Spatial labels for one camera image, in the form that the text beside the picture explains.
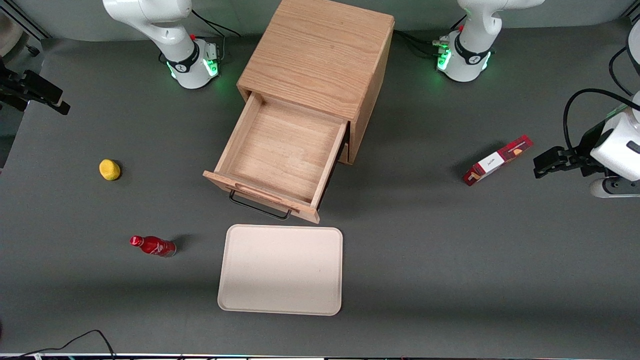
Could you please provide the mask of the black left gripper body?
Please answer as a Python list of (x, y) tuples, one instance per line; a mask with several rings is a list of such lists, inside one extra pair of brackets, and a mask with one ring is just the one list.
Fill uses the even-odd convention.
[(600, 121), (590, 128), (582, 136), (582, 175), (591, 176), (597, 173), (605, 173), (605, 166), (592, 157), (591, 152), (596, 148), (605, 126), (605, 121)]

